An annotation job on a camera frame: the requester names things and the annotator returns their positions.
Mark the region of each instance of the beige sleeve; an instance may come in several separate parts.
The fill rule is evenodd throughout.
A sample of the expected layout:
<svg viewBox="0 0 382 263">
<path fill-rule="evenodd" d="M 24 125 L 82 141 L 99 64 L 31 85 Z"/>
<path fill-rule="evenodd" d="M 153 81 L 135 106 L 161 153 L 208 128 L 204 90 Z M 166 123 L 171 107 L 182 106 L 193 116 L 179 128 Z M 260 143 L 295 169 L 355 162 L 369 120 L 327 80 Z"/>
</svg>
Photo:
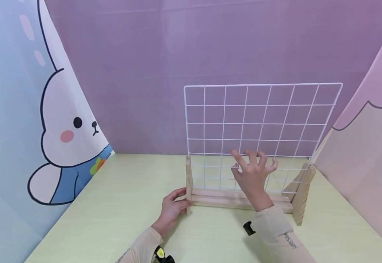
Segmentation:
<svg viewBox="0 0 382 263">
<path fill-rule="evenodd" d="M 263 251 L 269 254 L 272 262 L 316 263 L 279 207 L 256 213 L 252 228 L 262 240 Z"/>
<path fill-rule="evenodd" d="M 149 227 L 138 236 L 116 263 L 152 263 L 154 252 L 161 243 L 163 243 L 163 239 L 160 234 Z"/>
</svg>

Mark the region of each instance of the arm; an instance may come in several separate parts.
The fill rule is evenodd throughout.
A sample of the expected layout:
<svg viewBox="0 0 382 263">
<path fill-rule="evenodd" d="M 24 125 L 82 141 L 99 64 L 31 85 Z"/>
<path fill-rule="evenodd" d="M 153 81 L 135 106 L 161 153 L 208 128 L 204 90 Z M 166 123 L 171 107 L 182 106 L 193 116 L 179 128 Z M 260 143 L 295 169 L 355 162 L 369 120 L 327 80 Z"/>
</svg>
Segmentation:
<svg viewBox="0 0 382 263">
<path fill-rule="evenodd" d="M 316 263 L 294 234 L 293 227 L 287 221 L 283 211 L 274 206 L 264 190 L 268 174 L 277 169 L 277 160 L 274 159 L 273 164 L 266 167 L 267 156 L 262 152 L 258 152 L 260 161 L 257 163 L 255 152 L 245 151 L 245 154 L 249 156 L 249 164 L 235 150 L 232 150 L 231 153 L 238 162 L 232 167 L 232 173 L 256 211 L 252 225 L 272 262 Z M 238 171 L 238 164 L 241 166 L 242 172 Z"/>
<path fill-rule="evenodd" d="M 161 235 L 152 227 L 149 227 L 138 236 L 132 246 L 116 263 L 151 263 L 154 252 L 161 243 L 163 243 Z"/>
<path fill-rule="evenodd" d="M 138 236 L 116 263 L 152 263 L 157 246 L 163 243 L 163 239 L 175 227 L 177 217 L 185 214 L 186 208 L 192 205 L 191 201 L 176 200 L 185 194 L 186 188 L 180 188 L 166 196 L 162 202 L 160 217 Z"/>
</svg>

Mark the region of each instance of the bunny eye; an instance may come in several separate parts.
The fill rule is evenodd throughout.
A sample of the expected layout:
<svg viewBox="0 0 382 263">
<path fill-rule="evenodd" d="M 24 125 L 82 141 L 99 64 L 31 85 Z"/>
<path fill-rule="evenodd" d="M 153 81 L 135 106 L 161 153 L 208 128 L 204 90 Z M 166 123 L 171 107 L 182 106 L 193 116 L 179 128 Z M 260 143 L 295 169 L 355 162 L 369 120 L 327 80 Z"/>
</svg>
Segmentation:
<svg viewBox="0 0 382 263">
<path fill-rule="evenodd" d="M 83 121 L 79 117 L 75 117 L 73 121 L 73 125 L 75 128 L 79 129 L 83 125 Z"/>
</svg>

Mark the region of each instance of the cartoon bunny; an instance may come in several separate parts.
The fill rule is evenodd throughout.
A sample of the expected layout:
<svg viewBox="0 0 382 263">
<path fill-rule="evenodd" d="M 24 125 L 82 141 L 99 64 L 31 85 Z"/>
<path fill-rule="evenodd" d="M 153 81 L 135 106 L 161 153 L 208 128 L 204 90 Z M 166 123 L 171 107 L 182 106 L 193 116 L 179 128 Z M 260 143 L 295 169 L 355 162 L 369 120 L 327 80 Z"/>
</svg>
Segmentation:
<svg viewBox="0 0 382 263">
<path fill-rule="evenodd" d="M 97 124 L 50 19 L 38 0 L 39 22 L 55 72 L 40 105 L 42 152 L 48 163 L 28 180 L 28 193 L 43 205 L 72 202 L 110 156 L 112 148 Z"/>
</svg>

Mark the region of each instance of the wooden base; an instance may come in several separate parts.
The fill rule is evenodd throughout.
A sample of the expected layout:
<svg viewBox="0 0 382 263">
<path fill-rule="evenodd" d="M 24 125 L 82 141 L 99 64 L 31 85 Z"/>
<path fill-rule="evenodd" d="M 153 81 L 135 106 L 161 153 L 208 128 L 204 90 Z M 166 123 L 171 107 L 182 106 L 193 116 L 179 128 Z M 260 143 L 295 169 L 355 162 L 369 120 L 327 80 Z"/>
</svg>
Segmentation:
<svg viewBox="0 0 382 263">
<path fill-rule="evenodd" d="M 315 175 L 315 168 L 304 164 L 301 172 L 290 183 L 285 192 L 296 192 L 296 194 L 277 194 L 270 198 L 275 206 L 280 207 L 284 213 L 293 214 L 297 225 L 302 224 L 310 182 Z M 186 157 L 186 199 L 194 202 L 194 205 L 209 207 L 224 207 L 253 210 L 251 203 L 242 191 L 237 190 L 212 190 L 193 187 L 191 160 Z"/>
</svg>

